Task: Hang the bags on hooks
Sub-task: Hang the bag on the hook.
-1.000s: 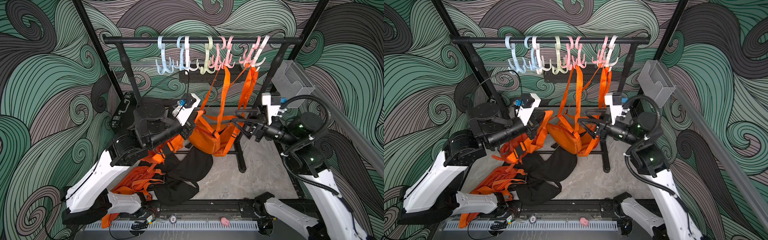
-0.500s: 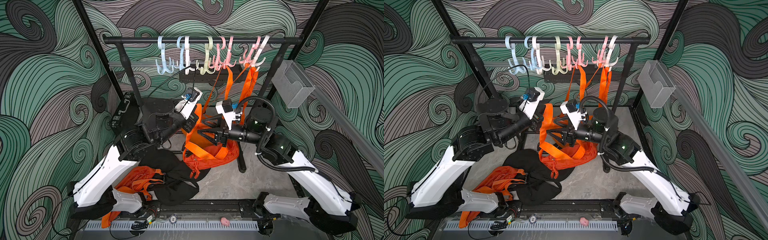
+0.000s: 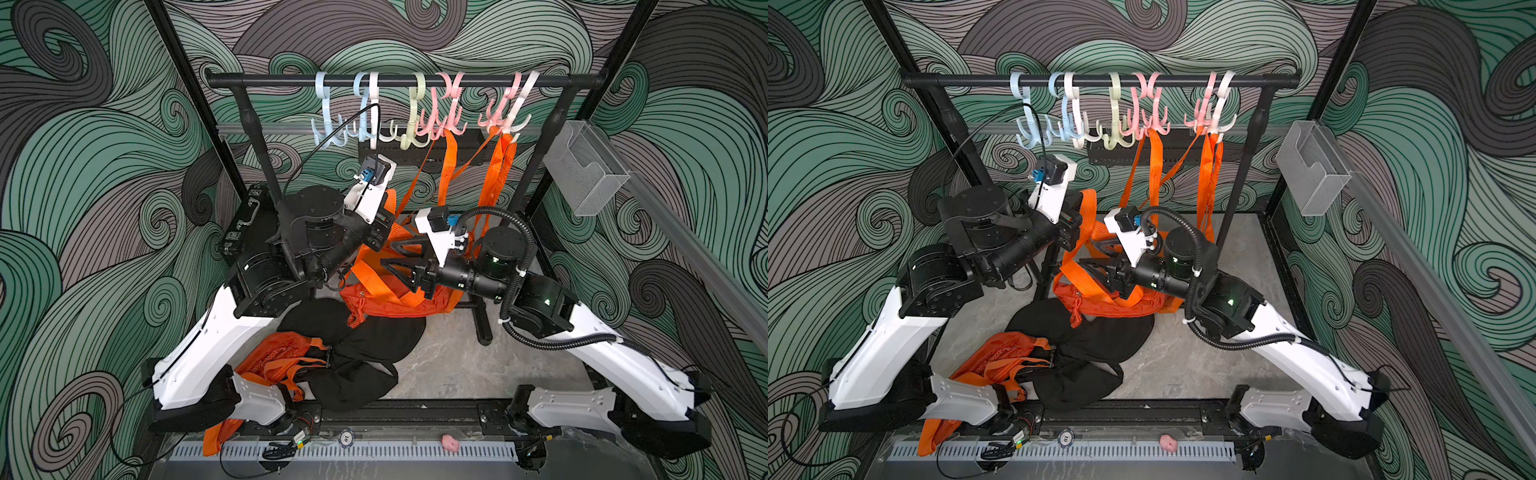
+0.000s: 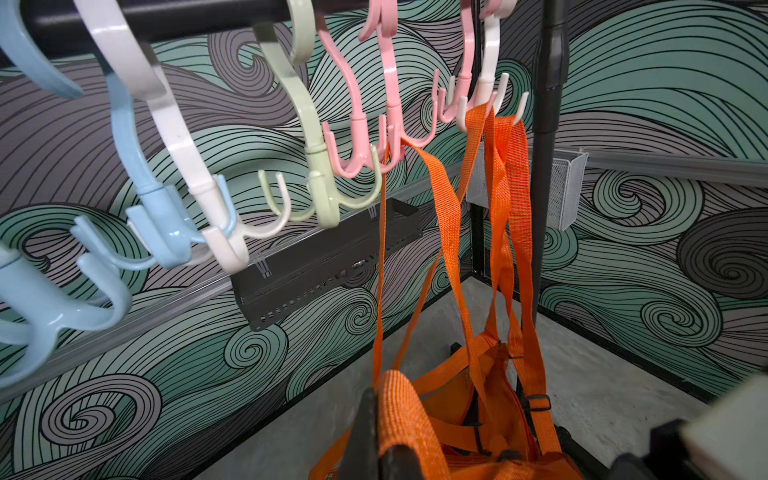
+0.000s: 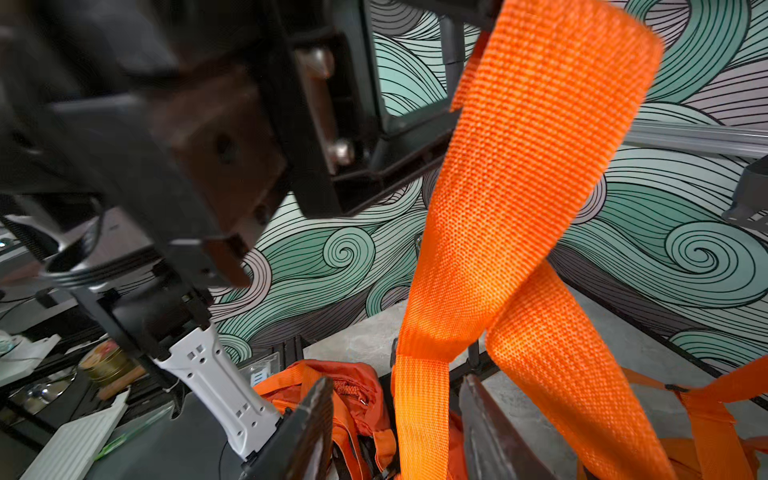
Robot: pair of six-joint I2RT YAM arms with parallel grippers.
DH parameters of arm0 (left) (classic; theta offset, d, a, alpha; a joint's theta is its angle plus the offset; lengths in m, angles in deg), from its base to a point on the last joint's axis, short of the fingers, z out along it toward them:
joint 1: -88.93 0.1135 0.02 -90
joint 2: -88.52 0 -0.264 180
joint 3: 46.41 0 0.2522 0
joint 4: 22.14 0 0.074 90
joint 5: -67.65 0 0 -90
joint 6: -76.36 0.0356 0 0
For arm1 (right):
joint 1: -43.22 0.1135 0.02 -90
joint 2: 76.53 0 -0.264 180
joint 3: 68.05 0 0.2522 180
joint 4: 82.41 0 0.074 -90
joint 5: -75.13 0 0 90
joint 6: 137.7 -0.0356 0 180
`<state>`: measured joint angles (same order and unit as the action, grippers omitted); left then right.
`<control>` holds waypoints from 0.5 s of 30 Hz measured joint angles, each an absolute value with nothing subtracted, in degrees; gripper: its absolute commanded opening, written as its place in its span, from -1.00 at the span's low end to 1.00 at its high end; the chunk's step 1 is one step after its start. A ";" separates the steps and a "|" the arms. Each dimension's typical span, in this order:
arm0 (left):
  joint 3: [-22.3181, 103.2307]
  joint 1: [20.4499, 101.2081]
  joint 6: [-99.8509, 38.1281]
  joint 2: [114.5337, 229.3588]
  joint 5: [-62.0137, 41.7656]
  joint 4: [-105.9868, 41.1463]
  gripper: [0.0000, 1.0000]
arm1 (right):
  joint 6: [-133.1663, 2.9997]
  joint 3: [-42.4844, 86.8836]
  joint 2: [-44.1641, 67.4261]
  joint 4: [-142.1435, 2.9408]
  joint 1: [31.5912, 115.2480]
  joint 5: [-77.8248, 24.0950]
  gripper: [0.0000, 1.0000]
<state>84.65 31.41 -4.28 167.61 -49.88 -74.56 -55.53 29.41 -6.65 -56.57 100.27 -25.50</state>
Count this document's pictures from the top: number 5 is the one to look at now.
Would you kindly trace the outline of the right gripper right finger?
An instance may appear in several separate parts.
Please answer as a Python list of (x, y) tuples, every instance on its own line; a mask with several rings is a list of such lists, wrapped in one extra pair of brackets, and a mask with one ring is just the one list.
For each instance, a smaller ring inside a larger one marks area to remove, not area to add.
[(475, 375), (459, 392), (468, 478), (554, 479)]

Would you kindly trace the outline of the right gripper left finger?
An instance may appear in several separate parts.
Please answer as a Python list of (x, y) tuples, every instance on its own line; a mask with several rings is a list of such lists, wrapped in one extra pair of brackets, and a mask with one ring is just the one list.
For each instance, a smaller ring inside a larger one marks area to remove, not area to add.
[(325, 479), (332, 448), (333, 385), (321, 377), (276, 434), (243, 464), (240, 479)]

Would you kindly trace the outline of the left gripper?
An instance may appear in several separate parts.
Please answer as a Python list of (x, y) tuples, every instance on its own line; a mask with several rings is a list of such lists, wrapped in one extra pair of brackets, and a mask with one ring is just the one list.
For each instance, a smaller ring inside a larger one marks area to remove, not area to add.
[(364, 1), (5, 1), (1, 191), (90, 287), (164, 260), (202, 287), (293, 194), (358, 214), (442, 161), (437, 100), (385, 109)]

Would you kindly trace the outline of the rust red bag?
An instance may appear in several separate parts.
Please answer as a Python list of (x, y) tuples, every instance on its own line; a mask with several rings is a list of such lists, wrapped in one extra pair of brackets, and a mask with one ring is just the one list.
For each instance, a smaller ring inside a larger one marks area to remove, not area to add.
[(379, 377), (368, 364), (300, 360), (254, 386), (283, 414), (297, 407), (322, 377), (333, 381), (332, 441), (353, 479), (371, 479), (393, 466), (394, 423)]

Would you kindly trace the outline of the orange backpack bag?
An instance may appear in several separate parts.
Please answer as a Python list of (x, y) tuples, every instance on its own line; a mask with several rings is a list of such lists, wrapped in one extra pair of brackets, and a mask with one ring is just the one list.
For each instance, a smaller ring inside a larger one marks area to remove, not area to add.
[(549, 265), (663, 53), (604, 1), (507, 1), (456, 91), (393, 373), (401, 472), (443, 479), (449, 366), (479, 338), (601, 479), (676, 471), (622, 369)]

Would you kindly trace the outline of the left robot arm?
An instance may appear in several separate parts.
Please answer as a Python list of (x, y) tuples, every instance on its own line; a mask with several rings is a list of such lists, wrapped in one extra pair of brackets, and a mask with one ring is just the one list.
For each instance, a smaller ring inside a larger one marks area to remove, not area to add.
[(210, 289), (244, 287), (288, 193), (356, 214), (438, 165), (445, 102), (385, 108), (366, 1), (5, 1), (1, 219), (181, 405), (252, 462), (280, 416), (238, 374)]

